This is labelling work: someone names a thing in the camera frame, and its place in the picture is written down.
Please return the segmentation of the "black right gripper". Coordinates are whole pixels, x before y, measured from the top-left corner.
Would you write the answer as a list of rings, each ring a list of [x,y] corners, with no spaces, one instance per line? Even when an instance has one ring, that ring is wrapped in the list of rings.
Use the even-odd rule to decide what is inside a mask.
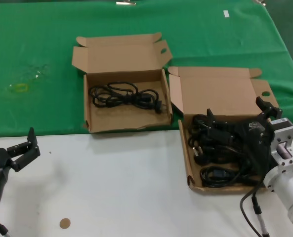
[[[230,129],[243,145],[243,152],[253,171],[263,178],[270,166],[271,135],[268,120],[280,119],[282,110],[264,101],[260,96],[256,104],[261,113],[255,117],[230,121]],[[218,122],[211,109],[207,109],[208,137],[220,143],[231,143],[232,134],[224,122]]]

